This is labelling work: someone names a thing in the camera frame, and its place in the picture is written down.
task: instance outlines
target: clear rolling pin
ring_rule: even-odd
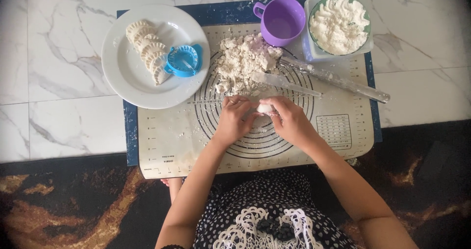
[[[391,96],[385,92],[362,84],[355,83],[349,79],[342,78],[339,75],[330,71],[315,70],[312,65],[309,65],[297,59],[282,56],[279,60],[279,64],[285,67],[289,67],[295,71],[299,71],[301,73],[313,75],[314,77],[322,80],[323,82],[355,93],[359,93],[383,104],[387,103],[391,99]]]

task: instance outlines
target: black and gold rug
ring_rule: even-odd
[[[356,170],[417,245],[471,248],[471,121],[383,129],[383,140]],[[319,208],[364,247],[322,173],[302,168]],[[112,154],[0,165],[0,206],[0,248],[153,249],[170,198]]]

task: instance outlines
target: bowl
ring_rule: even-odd
[[[350,55],[350,54],[353,54],[355,52],[357,52],[358,50],[360,50],[364,45],[365,43],[368,41],[369,37],[370,37],[370,34],[371,34],[371,20],[370,20],[370,16],[368,14],[368,10],[366,9],[365,5],[363,5],[363,3],[361,3],[359,0],[356,0],[358,1],[362,6],[363,6],[363,9],[365,10],[365,19],[370,21],[370,24],[368,24],[367,26],[365,26],[365,28],[363,29],[364,32],[366,32],[368,35],[366,36],[366,40],[365,42],[362,44],[361,47],[359,47],[357,50],[351,52],[351,53],[348,53],[348,54],[344,54],[344,55]],[[319,9],[321,8],[321,5],[325,5],[327,2],[327,0],[320,0],[315,6],[314,8],[312,8],[312,11],[311,13],[309,14],[309,19],[308,19],[308,32],[309,32],[309,35],[311,35],[311,38],[312,40],[314,41],[314,44],[319,47],[319,49],[321,49],[322,51],[324,51],[325,53],[328,53],[328,54],[331,54],[331,55],[337,55],[337,54],[333,54],[333,53],[329,53],[328,51],[324,50],[318,43],[317,43],[317,39],[314,37],[314,35],[311,33],[311,17],[315,16],[315,13],[319,11]]]

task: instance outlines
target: white plate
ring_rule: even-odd
[[[126,38],[126,27],[142,19],[157,27],[156,35],[168,49],[200,44],[201,70],[189,78],[172,75],[155,86],[140,55]],[[200,88],[209,69],[209,43],[201,26],[186,12],[168,5],[145,5],[127,11],[115,21],[103,42],[101,59],[105,77],[119,96],[138,107],[163,109],[185,101]]]

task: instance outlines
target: white lace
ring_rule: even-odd
[[[235,218],[235,224],[219,234],[213,249],[323,249],[312,235],[312,220],[301,209],[285,209],[278,217],[279,224],[289,223],[294,229],[295,238],[280,241],[271,234],[257,230],[257,222],[267,219],[268,213],[262,208],[243,209]]]

